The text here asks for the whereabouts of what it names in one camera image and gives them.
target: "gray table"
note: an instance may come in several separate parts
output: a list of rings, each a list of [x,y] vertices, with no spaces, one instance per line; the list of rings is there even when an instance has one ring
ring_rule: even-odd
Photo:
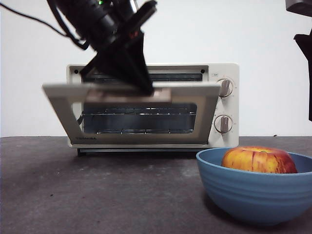
[[[312,156],[312,137],[241,137]],[[236,221],[206,196],[195,153],[77,157],[65,137],[1,138],[2,234],[312,233],[312,209],[275,227]]]

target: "bowl rim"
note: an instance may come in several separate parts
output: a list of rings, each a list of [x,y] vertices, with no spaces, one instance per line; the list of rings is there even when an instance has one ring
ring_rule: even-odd
[[[200,155],[205,152],[205,151],[214,151],[214,150],[224,150],[224,149],[232,149],[234,147],[219,147],[219,148],[211,148],[211,149],[206,149],[206,150],[202,150],[199,151],[196,154],[196,158],[198,161],[207,164],[209,166],[215,167],[215,168],[219,168],[222,170],[226,170],[226,171],[232,171],[232,172],[239,172],[239,173],[247,173],[247,174],[252,174],[252,175],[264,175],[264,176],[307,176],[307,175],[312,175],[312,171],[310,172],[299,172],[299,173],[264,173],[264,172],[250,172],[250,171],[244,171],[244,170],[239,170],[239,169],[233,169],[233,168],[228,168],[228,167],[222,167],[210,162],[207,162],[205,160],[203,160]],[[301,156],[301,157],[306,157],[310,160],[312,160],[312,157],[310,156],[306,156],[306,155],[301,155],[301,154],[297,154],[297,153],[292,153],[292,152],[287,152],[291,155],[297,155],[297,156]]]

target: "white wall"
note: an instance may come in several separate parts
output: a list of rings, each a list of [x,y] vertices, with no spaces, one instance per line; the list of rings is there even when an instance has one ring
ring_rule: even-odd
[[[45,1],[3,2],[57,26]],[[158,0],[157,9],[143,26],[147,62],[236,62],[241,136],[312,135],[307,61],[293,40],[310,18],[284,0]],[[65,135],[41,85],[65,82],[66,65],[94,52],[3,9],[1,23],[1,136]]]

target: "apple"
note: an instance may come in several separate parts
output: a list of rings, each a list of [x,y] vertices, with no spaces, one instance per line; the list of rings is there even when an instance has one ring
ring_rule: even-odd
[[[221,166],[250,172],[297,173],[286,151],[263,146],[232,148],[225,153]]]

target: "black cable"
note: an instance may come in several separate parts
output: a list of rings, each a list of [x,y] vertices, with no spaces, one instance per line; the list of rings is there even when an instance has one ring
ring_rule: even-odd
[[[83,50],[86,50],[89,46],[89,42],[86,41],[84,44],[79,43],[80,40],[76,39],[74,37],[74,35],[69,31],[68,27],[66,26],[63,19],[61,18],[59,11],[57,9],[57,6],[55,5],[54,0],[47,0],[47,2],[49,4],[49,7],[50,7],[54,17],[56,18],[58,24],[65,31],[67,37],[69,37],[76,46],[78,46],[79,48],[81,48]]]
[[[38,19],[38,18],[35,18],[35,17],[33,17],[33,16],[26,15],[26,14],[24,14],[24,13],[22,13],[22,12],[18,12],[18,11],[14,10],[14,9],[12,9],[12,8],[10,8],[10,7],[8,7],[7,5],[5,5],[5,4],[3,4],[3,3],[0,3],[0,6],[3,6],[5,9],[7,9],[7,10],[9,10],[9,11],[15,13],[15,14],[18,14],[18,15],[20,15],[20,16],[29,18],[29,19],[31,19],[31,20],[35,20],[35,21],[37,21],[37,22],[39,22],[39,23],[43,23],[43,24],[45,24],[46,26],[48,26],[48,27],[50,27],[51,29],[53,29],[53,30],[54,30],[55,32],[57,32],[58,34],[60,34],[61,36],[63,36],[63,37],[68,37],[66,34],[60,32],[58,29],[56,29],[56,28],[53,27],[52,25],[48,24],[47,22],[44,22],[44,21],[42,21],[42,20],[40,20],[40,19]]]

